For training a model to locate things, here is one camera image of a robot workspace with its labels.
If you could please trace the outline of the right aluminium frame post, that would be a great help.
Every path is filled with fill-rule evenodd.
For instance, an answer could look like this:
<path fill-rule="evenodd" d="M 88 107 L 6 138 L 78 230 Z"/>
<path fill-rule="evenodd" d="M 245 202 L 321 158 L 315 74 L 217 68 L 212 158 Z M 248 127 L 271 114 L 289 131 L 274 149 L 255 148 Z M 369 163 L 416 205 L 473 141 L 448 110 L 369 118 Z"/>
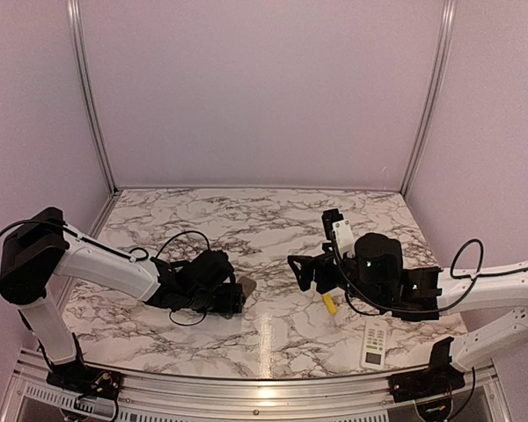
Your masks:
<path fill-rule="evenodd" d="M 404 201 L 407 201 L 407 198 L 412 191 L 414 179 L 419 170 L 422 154 L 425 150 L 429 137 L 430 126 L 436 110 L 438 97 L 444 84 L 445 71 L 451 50 L 456 9 L 457 1 L 443 1 L 443 9 L 436 40 L 435 58 L 430 73 L 429 87 L 424 100 L 419 125 L 415 133 L 413 148 L 409 155 L 406 171 L 400 184 L 400 194 Z"/>

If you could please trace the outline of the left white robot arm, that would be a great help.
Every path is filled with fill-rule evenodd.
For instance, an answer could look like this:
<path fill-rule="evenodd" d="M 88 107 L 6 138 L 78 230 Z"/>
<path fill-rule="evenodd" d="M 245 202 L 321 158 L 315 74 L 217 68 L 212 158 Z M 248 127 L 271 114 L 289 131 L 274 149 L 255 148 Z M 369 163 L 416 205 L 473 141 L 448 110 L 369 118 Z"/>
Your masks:
<path fill-rule="evenodd" d="M 0 230 L 0 295 L 15 306 L 52 367 L 75 391 L 93 384 L 76 335 L 50 293 L 51 281 L 80 280 L 172 313 L 242 312 L 246 296 L 225 251 L 210 247 L 192 260 L 167 262 L 101 243 L 47 207 Z"/>

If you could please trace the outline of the left aluminium frame post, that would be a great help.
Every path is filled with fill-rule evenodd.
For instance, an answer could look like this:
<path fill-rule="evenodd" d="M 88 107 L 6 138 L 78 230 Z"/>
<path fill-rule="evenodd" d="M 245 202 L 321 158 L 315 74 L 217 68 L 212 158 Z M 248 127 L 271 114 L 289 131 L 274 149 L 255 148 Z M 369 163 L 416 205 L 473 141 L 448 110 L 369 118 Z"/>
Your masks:
<path fill-rule="evenodd" d="M 81 16 L 81 7 L 78 0 L 68 0 L 66 2 L 69 27 L 72 45 L 74 49 L 77 76 L 84 101 L 84 110 L 91 130 L 92 143 L 99 161 L 99 168 L 106 185 L 106 189 L 111 196 L 119 192 L 115 182 L 114 172 L 110 164 L 107 148 L 102 133 L 98 109 L 92 87 L 92 79 L 87 61 L 84 43 L 84 28 Z"/>

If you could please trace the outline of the front aluminium table rail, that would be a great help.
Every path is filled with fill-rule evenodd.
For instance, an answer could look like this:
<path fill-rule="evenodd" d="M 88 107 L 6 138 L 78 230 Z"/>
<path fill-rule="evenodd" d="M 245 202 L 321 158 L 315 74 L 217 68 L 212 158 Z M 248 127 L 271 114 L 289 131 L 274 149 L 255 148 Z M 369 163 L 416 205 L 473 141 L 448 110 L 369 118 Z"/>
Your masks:
<path fill-rule="evenodd" d="M 416 421 L 418 404 L 397 403 L 391 373 L 293 380 L 197 378 L 125 369 L 118 397 L 120 421 Z M 39 402 L 62 418 L 72 411 L 108 421 L 113 403 L 47 384 L 48 368 L 32 350 L 20 353 L 10 384 L 12 411 L 19 420 L 26 404 Z"/>

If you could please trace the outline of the white remote control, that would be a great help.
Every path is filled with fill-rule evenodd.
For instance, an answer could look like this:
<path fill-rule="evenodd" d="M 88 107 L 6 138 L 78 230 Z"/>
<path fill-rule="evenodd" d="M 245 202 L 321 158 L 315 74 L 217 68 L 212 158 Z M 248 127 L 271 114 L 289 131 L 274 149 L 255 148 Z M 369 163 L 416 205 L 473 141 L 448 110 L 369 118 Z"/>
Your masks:
<path fill-rule="evenodd" d="M 240 277 L 238 284 L 242 287 L 245 298 L 248 298 L 257 287 L 256 281 L 246 276 Z"/>
<path fill-rule="evenodd" d="M 383 370 L 387 343 L 388 323 L 383 319 L 368 319 L 364 327 L 361 366 Z"/>

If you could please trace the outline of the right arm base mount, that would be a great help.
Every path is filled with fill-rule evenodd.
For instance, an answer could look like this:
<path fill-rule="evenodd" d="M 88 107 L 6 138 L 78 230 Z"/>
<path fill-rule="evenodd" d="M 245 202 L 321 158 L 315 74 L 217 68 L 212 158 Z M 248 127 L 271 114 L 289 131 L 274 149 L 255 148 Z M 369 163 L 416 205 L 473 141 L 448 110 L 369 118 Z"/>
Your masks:
<path fill-rule="evenodd" d="M 449 394 L 455 389 L 465 387 L 463 372 L 451 364 L 452 342 L 453 337 L 436 342 L 432 346 L 426 368 L 388 377 L 389 390 L 395 403 Z"/>

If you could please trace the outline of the yellow handle screwdriver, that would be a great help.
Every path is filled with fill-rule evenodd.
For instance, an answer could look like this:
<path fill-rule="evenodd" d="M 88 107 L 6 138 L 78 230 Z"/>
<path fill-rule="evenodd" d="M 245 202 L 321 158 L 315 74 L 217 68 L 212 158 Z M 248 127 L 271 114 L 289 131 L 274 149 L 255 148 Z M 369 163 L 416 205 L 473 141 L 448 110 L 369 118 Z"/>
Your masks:
<path fill-rule="evenodd" d="M 336 304 L 334 303 L 332 296 L 330 294 L 323 294 L 321 297 L 322 297 L 323 303 L 326 306 L 328 313 L 331 316 L 335 316 L 337 314 L 337 307 L 336 307 Z"/>

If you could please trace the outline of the aluminium frame post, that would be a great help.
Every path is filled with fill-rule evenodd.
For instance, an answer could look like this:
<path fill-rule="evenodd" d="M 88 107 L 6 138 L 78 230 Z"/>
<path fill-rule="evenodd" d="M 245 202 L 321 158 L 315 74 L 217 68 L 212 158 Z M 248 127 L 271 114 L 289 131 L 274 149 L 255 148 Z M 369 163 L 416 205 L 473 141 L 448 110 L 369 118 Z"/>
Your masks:
<path fill-rule="evenodd" d="M 69 27 L 72 45 L 74 49 L 77 76 L 84 101 L 84 110 L 91 130 L 92 143 L 99 161 L 99 168 L 106 185 L 106 189 L 111 196 L 119 192 L 115 182 L 114 172 L 110 164 L 107 148 L 102 133 L 98 109 L 92 87 L 92 79 L 87 61 L 84 43 L 84 28 L 81 16 L 81 7 L 78 0 L 68 0 L 66 2 Z"/>
<path fill-rule="evenodd" d="M 436 110 L 438 97 L 444 84 L 445 71 L 451 50 L 456 9 L 457 1 L 443 1 L 443 9 L 436 40 L 435 58 L 430 73 L 429 87 L 424 100 L 419 125 L 415 133 L 413 148 L 409 155 L 406 171 L 400 184 L 400 194 L 404 201 L 407 201 L 407 198 L 412 191 L 414 179 L 419 170 L 422 154 L 425 150 L 429 137 L 430 126 Z"/>

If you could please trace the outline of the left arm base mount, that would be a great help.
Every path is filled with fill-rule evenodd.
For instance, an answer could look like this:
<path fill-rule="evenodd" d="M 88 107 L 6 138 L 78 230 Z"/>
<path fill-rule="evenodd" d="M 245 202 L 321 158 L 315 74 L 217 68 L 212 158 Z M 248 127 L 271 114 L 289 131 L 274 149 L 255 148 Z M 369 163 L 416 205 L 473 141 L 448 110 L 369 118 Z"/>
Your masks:
<path fill-rule="evenodd" d="M 76 392 L 81 397 L 115 400 L 120 394 L 122 379 L 120 372 L 84 366 L 49 371 L 47 383 Z"/>

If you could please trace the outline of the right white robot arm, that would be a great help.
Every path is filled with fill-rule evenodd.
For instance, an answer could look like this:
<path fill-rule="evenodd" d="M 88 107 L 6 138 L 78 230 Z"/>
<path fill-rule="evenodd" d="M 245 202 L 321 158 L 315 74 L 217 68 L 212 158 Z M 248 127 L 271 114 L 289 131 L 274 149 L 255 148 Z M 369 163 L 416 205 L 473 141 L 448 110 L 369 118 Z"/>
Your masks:
<path fill-rule="evenodd" d="M 418 385 L 436 394 L 453 376 L 465 372 L 508 346 L 528 341 L 528 260 L 511 266 L 459 271 L 439 266 L 406 269 L 401 243 L 367 233 L 353 244 L 342 244 L 331 233 L 318 256 L 290 255 L 287 262 L 303 291 L 321 294 L 335 288 L 408 322 L 437 320 L 471 310 L 507 308 L 509 313 L 477 331 L 453 338 L 447 362 L 424 368 Z"/>

